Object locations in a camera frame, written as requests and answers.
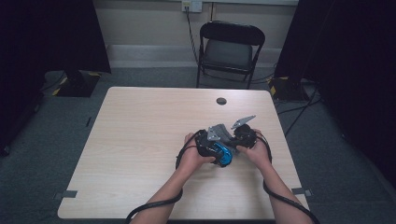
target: person's left hand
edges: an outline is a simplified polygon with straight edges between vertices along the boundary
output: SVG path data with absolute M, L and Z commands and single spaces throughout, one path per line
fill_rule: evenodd
M 184 138 L 184 144 L 193 136 L 193 133 L 189 133 Z M 203 157 L 198 153 L 198 149 L 195 144 L 195 140 L 192 139 L 188 145 L 186 145 L 186 151 L 184 152 L 178 170 L 185 172 L 186 175 L 192 175 L 196 170 L 201 168 L 204 163 L 210 163 L 216 158 L 214 157 Z

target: person's right hand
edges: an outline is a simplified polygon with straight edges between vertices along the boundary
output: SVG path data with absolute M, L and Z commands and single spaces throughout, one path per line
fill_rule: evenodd
M 257 129 L 253 129 L 258 137 L 262 137 L 262 132 Z M 260 169 L 265 165 L 271 164 L 268 157 L 268 149 L 265 144 L 259 139 L 252 148 L 237 146 L 238 151 L 245 153 L 247 157 Z

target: light wood surface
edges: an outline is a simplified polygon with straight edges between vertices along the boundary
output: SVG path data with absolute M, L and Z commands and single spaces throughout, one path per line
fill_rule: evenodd
M 216 100 L 223 97 L 226 105 Z M 250 115 L 273 153 L 286 185 L 300 188 L 286 139 L 267 91 L 109 89 L 63 198 L 61 218 L 126 218 L 164 184 L 175 170 L 184 136 Z M 307 207 L 304 195 L 299 200 Z M 184 187 L 171 219 L 274 218 L 260 172 L 242 154 L 220 168 L 205 164 Z

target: baseboard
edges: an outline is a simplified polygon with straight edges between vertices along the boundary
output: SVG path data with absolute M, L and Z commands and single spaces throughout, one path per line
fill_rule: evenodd
M 194 67 L 196 61 L 189 46 L 106 46 L 110 67 Z M 263 49 L 257 67 L 273 67 L 281 49 Z

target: black round hole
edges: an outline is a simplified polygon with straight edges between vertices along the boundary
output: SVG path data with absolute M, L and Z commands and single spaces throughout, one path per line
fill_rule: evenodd
M 216 102 L 217 102 L 219 105 L 225 105 L 225 104 L 227 104 L 227 100 L 224 99 L 224 98 L 222 98 L 222 97 L 219 97 L 219 98 L 216 100 Z

